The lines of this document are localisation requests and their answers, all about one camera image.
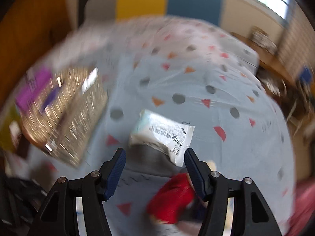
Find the red plush toy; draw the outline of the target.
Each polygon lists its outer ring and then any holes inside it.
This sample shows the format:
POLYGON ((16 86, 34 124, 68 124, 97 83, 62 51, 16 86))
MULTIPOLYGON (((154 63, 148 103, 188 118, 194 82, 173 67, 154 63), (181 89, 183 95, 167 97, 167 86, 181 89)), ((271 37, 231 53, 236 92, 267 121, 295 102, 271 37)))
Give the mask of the red plush toy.
POLYGON ((147 204, 146 212, 153 223, 176 224, 194 198, 195 191, 188 174, 181 173, 159 189, 147 204))

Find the white wet wipes pack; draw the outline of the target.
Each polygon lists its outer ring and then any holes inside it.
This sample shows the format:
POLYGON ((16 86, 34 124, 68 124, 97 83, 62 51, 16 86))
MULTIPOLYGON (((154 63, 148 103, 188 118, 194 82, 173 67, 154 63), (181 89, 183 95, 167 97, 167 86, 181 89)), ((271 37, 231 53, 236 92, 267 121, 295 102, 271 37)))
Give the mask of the white wet wipes pack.
POLYGON ((142 110, 129 136, 129 144, 145 145, 167 155, 181 167, 184 152, 192 142, 194 126, 180 124, 150 110, 142 110))

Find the gold ornate tissue holder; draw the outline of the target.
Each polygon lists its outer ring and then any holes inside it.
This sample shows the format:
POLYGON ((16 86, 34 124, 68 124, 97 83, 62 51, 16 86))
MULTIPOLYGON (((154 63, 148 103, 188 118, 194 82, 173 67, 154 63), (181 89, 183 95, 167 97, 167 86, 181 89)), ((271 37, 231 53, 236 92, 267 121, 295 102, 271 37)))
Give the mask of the gold ornate tissue holder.
POLYGON ((97 67, 68 67, 53 74, 22 116, 22 132, 33 145, 77 167, 106 107, 97 67))

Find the patterned light blue bedspread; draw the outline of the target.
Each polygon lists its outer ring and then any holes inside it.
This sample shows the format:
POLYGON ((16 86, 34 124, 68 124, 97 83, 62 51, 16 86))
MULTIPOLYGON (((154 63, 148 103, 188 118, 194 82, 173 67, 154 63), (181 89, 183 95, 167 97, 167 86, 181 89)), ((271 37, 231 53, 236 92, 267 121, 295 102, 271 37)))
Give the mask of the patterned light blue bedspread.
POLYGON ((179 17, 141 17, 87 23, 42 63, 61 71, 71 63, 95 65, 108 103, 77 168, 31 147, 27 158, 9 155, 13 175, 48 188, 59 176, 96 168, 117 147, 127 147, 143 110, 194 127, 196 155, 223 175, 251 177, 281 234, 294 207, 294 153, 283 113, 244 66, 257 54, 216 26, 179 17))

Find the purple tissue box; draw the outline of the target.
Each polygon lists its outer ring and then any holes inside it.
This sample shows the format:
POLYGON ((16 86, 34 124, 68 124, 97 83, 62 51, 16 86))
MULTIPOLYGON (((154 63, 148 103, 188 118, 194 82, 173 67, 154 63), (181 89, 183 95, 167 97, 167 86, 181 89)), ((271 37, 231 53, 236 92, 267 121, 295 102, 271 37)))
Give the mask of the purple tissue box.
POLYGON ((32 102, 52 78, 52 72, 46 67, 38 70, 30 68, 26 73, 26 82, 16 96, 15 102, 19 111, 26 113, 32 102))

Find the wooden desk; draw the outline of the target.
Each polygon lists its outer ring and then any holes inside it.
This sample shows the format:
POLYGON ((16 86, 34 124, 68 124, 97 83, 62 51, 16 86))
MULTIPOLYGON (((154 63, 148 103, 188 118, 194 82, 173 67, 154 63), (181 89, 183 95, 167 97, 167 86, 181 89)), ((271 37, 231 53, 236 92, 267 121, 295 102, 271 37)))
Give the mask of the wooden desk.
POLYGON ((275 55, 272 55, 269 51, 263 49, 262 47, 258 46, 253 41, 244 36, 241 36, 234 32, 231 32, 231 35, 239 39, 240 41, 242 41, 243 43, 245 43, 247 46, 249 46, 258 53, 260 67, 274 74, 277 78, 282 79, 286 84, 295 86, 294 79, 287 72, 283 64, 275 55))

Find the blue chair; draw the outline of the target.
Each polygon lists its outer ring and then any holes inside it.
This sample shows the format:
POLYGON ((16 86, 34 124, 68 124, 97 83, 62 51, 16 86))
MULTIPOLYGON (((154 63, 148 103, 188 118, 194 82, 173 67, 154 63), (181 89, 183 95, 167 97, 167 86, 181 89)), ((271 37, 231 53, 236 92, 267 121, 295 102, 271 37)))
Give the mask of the blue chair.
POLYGON ((310 85, 313 79, 313 73, 311 68, 304 67, 301 71, 301 74, 298 77, 298 80, 302 83, 310 85))

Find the wooden wardrobe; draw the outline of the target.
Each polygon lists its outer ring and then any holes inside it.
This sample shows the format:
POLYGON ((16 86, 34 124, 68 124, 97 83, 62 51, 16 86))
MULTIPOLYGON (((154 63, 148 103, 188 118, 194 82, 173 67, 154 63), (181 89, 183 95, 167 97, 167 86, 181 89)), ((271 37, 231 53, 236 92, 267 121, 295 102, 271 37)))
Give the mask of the wooden wardrobe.
POLYGON ((66 0, 1 0, 1 103, 70 31, 66 0))

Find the grey yellow blue headboard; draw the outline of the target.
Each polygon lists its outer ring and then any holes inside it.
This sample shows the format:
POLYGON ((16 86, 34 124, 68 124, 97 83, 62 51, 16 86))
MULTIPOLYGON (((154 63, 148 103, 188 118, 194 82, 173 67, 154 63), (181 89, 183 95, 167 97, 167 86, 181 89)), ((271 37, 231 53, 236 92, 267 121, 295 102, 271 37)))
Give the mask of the grey yellow blue headboard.
POLYGON ((77 0, 77 25, 141 16, 179 16, 219 26, 223 0, 77 0))

